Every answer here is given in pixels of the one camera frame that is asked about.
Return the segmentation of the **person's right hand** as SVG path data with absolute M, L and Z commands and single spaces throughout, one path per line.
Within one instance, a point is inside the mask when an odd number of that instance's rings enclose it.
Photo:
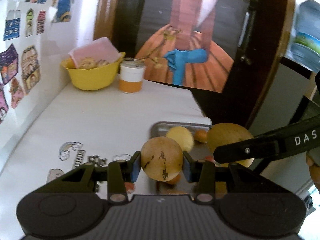
M 310 157 L 309 151 L 306 152 L 306 164 L 309 167 L 310 177 L 315 187 L 320 191 L 320 167 Z

